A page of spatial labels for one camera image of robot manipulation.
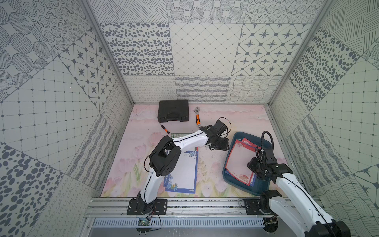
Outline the teal plastic storage box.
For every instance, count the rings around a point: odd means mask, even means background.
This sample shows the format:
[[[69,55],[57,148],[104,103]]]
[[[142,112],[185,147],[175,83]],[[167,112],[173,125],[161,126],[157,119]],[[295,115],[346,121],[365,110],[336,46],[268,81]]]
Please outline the teal plastic storage box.
[[[251,161],[251,159],[253,157],[255,157],[255,148],[257,146],[260,146],[261,145],[261,138],[260,137],[257,137],[257,136],[254,136],[254,135],[251,135],[251,134],[248,134],[248,133],[245,133],[245,132],[237,132],[233,139],[232,139],[232,144],[231,146],[233,147],[235,145],[235,143],[239,141],[239,142],[244,142],[245,144],[247,144],[249,147],[252,147],[253,148],[253,155],[250,157],[250,159],[248,160]],[[230,156],[230,153],[232,152],[233,148],[230,148],[229,151],[228,151],[228,156],[227,156],[227,159],[225,161],[225,165],[223,167],[223,178],[224,178],[224,181],[226,183],[228,183],[229,185],[232,185],[244,192],[247,192],[249,194],[252,194],[252,195],[256,195],[256,196],[259,196],[262,192],[268,190],[269,188],[269,181],[266,181],[266,180],[261,180],[261,179],[258,179],[256,177],[256,175],[253,174],[252,176],[252,179],[251,179],[251,182],[249,185],[246,185],[244,184],[243,182],[240,182],[237,178],[233,177],[228,171],[227,171],[227,168],[226,168],[226,165],[227,165],[227,161],[229,159],[229,156]]]

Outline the green bordered scalloped stationery paper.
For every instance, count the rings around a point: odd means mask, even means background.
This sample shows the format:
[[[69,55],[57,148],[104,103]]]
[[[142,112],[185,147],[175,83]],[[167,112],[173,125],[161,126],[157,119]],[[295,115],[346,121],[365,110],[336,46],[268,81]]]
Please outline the green bordered scalloped stationery paper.
[[[180,137],[185,137],[189,135],[189,133],[172,133],[171,134],[171,138],[174,139],[174,138],[180,138]]]

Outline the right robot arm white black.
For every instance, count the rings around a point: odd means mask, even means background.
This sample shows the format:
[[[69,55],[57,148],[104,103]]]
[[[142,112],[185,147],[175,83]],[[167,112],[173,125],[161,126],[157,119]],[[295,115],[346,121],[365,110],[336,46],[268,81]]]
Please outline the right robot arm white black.
[[[291,201],[293,208],[277,190],[260,195],[259,209],[274,213],[298,237],[350,237],[347,224],[335,220],[301,186],[286,164],[279,164],[272,148],[256,148],[256,156],[247,164],[258,179],[268,179],[276,184]]]

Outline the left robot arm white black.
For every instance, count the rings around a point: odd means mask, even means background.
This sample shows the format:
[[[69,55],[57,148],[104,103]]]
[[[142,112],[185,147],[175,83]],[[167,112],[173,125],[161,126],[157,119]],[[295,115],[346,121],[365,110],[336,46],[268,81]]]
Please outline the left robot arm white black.
[[[225,125],[218,119],[214,125],[201,126],[194,133],[183,137],[164,136],[147,156],[150,160],[150,168],[146,169],[149,176],[144,188],[136,197],[139,207],[143,210],[153,208],[164,177],[174,170],[180,155],[202,146],[208,146],[211,151],[228,151],[227,136],[231,129],[231,126]]]

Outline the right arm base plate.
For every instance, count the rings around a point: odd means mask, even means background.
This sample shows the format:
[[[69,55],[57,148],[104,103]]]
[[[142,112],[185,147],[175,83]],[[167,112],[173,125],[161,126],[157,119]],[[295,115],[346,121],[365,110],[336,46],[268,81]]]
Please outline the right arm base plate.
[[[242,201],[242,206],[245,208],[247,215],[263,215],[259,199],[247,198]]]

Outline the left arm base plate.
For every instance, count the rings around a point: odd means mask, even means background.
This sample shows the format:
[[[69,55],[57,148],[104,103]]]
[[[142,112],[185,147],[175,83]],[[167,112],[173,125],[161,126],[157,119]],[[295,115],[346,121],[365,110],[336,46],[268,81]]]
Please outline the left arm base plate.
[[[167,212],[167,199],[156,199],[150,204],[145,204],[143,201],[132,199],[129,201],[127,215],[147,215],[152,212],[158,215],[165,215]]]

